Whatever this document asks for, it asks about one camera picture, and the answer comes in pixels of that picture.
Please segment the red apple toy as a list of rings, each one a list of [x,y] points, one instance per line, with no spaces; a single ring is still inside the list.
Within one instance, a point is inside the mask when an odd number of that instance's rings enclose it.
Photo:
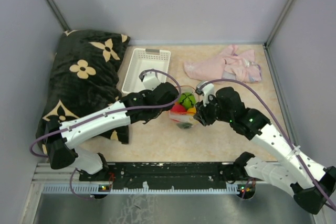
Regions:
[[[186,113],[187,112],[187,109],[182,106],[181,104],[175,104],[173,105],[173,107],[170,109],[170,111],[172,113],[175,113],[175,114],[183,114],[183,113]]]

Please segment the yellow lemon toy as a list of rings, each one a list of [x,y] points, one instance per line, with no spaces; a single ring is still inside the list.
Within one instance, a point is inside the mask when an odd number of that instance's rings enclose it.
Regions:
[[[191,107],[186,112],[187,112],[187,114],[194,115],[196,113],[196,107]]]

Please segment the dark green avocado toy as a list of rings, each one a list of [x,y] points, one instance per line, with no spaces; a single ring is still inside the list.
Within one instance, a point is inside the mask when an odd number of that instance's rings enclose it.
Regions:
[[[178,122],[176,124],[180,129],[190,129],[193,127],[192,123],[187,123],[187,122]]]

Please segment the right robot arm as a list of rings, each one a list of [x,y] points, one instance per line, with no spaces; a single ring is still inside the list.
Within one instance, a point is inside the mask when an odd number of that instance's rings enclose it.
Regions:
[[[196,105],[194,116],[202,125],[226,122],[278,161],[278,165],[272,165],[245,152],[235,161],[234,172],[239,179],[263,180],[288,193],[305,211],[319,213],[335,191],[335,167],[325,167],[304,154],[299,146],[289,144],[270,119],[245,107],[232,87],[215,91],[210,84],[198,87],[196,93],[204,97]]]

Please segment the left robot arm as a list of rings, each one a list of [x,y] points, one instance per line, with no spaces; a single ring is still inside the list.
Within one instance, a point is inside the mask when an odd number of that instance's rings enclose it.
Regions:
[[[45,141],[50,167],[73,167],[98,180],[106,179],[109,167],[103,155],[80,148],[80,144],[106,131],[158,117],[173,107],[180,93],[181,89],[171,83],[160,83],[155,88],[129,93],[93,114],[66,121],[58,129],[51,127]]]

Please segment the green watermelon ball toy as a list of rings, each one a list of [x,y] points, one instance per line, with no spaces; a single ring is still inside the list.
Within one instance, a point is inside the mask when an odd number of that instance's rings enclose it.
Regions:
[[[192,108],[196,104],[195,96],[190,92],[184,92],[181,94],[178,103],[185,107],[186,110]]]

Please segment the clear orange zip bag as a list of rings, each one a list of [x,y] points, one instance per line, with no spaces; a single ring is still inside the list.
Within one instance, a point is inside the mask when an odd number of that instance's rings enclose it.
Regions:
[[[184,92],[190,92],[190,93],[192,93],[195,96],[196,103],[199,102],[199,100],[200,100],[199,99],[199,95],[196,94],[195,89],[193,87],[191,87],[191,86],[181,86],[181,91],[182,91],[182,93],[184,93]],[[199,124],[199,122],[194,119],[194,115],[187,114],[187,112],[183,113],[183,114],[175,114],[175,113],[172,113],[169,110],[169,119],[171,121],[173,121],[175,124],[177,124],[178,122],[192,123],[193,126],[196,126],[196,125]]]

